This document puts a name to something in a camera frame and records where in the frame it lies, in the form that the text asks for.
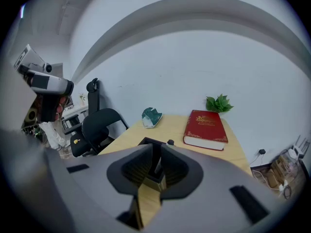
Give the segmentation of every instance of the leaf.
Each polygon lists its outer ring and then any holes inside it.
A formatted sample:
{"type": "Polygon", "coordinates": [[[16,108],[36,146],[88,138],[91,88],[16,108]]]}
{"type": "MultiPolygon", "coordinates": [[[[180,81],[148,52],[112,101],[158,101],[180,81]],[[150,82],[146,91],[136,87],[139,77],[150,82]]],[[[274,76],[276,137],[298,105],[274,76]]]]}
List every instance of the leaf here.
{"type": "Polygon", "coordinates": [[[223,96],[223,94],[221,94],[220,96],[217,97],[216,100],[213,97],[206,97],[206,98],[207,98],[206,109],[208,111],[220,113],[220,112],[227,112],[233,108],[233,106],[229,104],[229,99],[227,99],[227,95],[223,96]]]}
{"type": "Polygon", "coordinates": [[[227,112],[229,110],[231,110],[234,106],[228,104],[225,108],[224,108],[224,112],[227,112]]]}
{"type": "Polygon", "coordinates": [[[218,107],[219,109],[222,109],[222,108],[223,108],[221,101],[219,101],[219,102],[216,102],[216,101],[215,101],[215,105],[217,105],[217,107],[218,107]]]}
{"type": "Polygon", "coordinates": [[[213,103],[207,100],[206,101],[206,108],[207,108],[207,110],[210,111],[212,107],[213,107],[213,103]]]}
{"type": "Polygon", "coordinates": [[[212,102],[212,103],[215,102],[215,98],[213,98],[213,97],[207,97],[207,100],[210,101],[210,102],[212,102]]]}
{"type": "Polygon", "coordinates": [[[227,104],[229,104],[229,100],[227,100],[227,99],[223,100],[222,106],[223,106],[223,107],[226,107],[227,104]]]}

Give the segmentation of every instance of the power outlet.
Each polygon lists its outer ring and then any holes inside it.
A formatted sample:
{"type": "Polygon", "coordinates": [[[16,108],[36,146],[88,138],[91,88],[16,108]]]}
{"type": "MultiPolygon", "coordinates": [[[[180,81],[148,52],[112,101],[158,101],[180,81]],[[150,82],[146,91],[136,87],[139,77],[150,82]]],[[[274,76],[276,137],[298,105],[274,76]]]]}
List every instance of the power outlet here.
{"type": "Polygon", "coordinates": [[[265,153],[266,153],[266,150],[260,149],[260,150],[258,151],[258,153],[259,153],[259,154],[265,154],[265,153]]]}

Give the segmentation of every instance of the cable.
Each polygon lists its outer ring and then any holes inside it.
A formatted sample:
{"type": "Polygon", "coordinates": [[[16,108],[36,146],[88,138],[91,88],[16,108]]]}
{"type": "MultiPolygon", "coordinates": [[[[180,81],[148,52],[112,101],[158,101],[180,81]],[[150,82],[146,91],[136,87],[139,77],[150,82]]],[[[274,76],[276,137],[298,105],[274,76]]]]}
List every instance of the cable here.
{"type": "Polygon", "coordinates": [[[261,157],[261,163],[260,163],[260,165],[262,165],[262,159],[263,159],[263,156],[264,156],[264,154],[262,155],[262,157],[261,157]]]}
{"type": "Polygon", "coordinates": [[[284,198],[285,198],[286,200],[288,200],[288,199],[292,196],[292,189],[291,189],[291,187],[290,187],[289,185],[287,185],[287,186],[284,188],[283,194],[284,194],[284,198]],[[288,196],[285,195],[285,190],[289,190],[289,195],[288,195],[288,196]]]}
{"type": "Polygon", "coordinates": [[[299,167],[298,167],[298,164],[297,164],[297,162],[295,162],[295,164],[296,164],[296,166],[297,166],[297,169],[296,169],[296,175],[295,175],[295,177],[293,178],[293,180],[291,181],[291,182],[289,182],[288,184],[290,184],[290,183],[292,183],[296,178],[297,178],[297,176],[298,176],[298,172],[299,172],[299,167]]]}
{"type": "Polygon", "coordinates": [[[257,155],[256,159],[253,160],[249,165],[251,165],[254,161],[256,161],[258,159],[259,155],[257,155]]]}
{"type": "Polygon", "coordinates": [[[60,154],[60,156],[65,156],[65,155],[70,155],[70,154],[72,154],[72,153],[68,153],[68,154],[60,154]]]}
{"type": "MultiPolygon", "coordinates": [[[[256,170],[252,170],[252,172],[257,172],[257,173],[260,173],[261,175],[262,175],[262,173],[261,172],[258,172],[258,171],[256,171],[256,170]]],[[[272,190],[278,190],[279,191],[279,189],[276,189],[276,188],[271,188],[270,186],[269,186],[269,184],[268,184],[268,182],[266,181],[266,179],[264,178],[264,176],[262,175],[262,178],[264,179],[264,181],[267,183],[267,186],[270,188],[270,189],[272,189],[272,190]]]]}

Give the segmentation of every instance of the black cable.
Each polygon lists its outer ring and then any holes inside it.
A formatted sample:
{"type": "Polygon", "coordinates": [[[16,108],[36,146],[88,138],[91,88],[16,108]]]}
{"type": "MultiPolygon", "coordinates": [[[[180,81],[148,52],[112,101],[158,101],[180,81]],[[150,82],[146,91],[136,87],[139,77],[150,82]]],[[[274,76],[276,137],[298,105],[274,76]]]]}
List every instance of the black cable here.
{"type": "Polygon", "coordinates": [[[292,196],[292,189],[291,189],[291,187],[289,185],[284,188],[283,195],[284,195],[284,198],[286,200],[288,200],[292,196]],[[286,190],[289,191],[289,195],[288,196],[285,194],[286,190]]]}
{"type": "Polygon", "coordinates": [[[259,155],[256,157],[255,160],[253,160],[249,165],[251,165],[254,161],[256,161],[258,159],[259,155]]]}
{"type": "Polygon", "coordinates": [[[262,155],[262,157],[261,157],[261,163],[260,163],[260,165],[262,165],[262,159],[263,159],[263,156],[264,156],[264,154],[262,155]]]}

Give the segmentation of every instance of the black slot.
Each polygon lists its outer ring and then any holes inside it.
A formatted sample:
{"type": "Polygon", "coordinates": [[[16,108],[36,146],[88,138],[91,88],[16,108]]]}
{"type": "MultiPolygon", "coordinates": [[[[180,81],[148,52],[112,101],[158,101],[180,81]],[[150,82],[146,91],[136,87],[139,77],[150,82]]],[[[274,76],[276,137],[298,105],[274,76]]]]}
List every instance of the black slot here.
{"type": "Polygon", "coordinates": [[[87,168],[89,168],[87,164],[81,164],[81,165],[76,165],[76,166],[70,166],[67,168],[67,170],[69,173],[74,173],[74,172],[81,171],[87,168]]]}
{"type": "Polygon", "coordinates": [[[252,223],[257,223],[269,214],[244,186],[234,186],[230,188],[230,192],[236,198],[252,223]]]}
{"type": "Polygon", "coordinates": [[[134,229],[140,230],[143,228],[140,210],[136,199],[133,199],[129,211],[123,212],[116,219],[134,229]]]}
{"type": "Polygon", "coordinates": [[[152,144],[152,150],[153,150],[152,151],[152,165],[146,177],[156,183],[160,183],[164,177],[164,171],[162,167],[157,168],[157,169],[156,167],[161,158],[161,145],[165,143],[145,137],[139,143],[139,145],[143,145],[143,144],[152,144]]]}

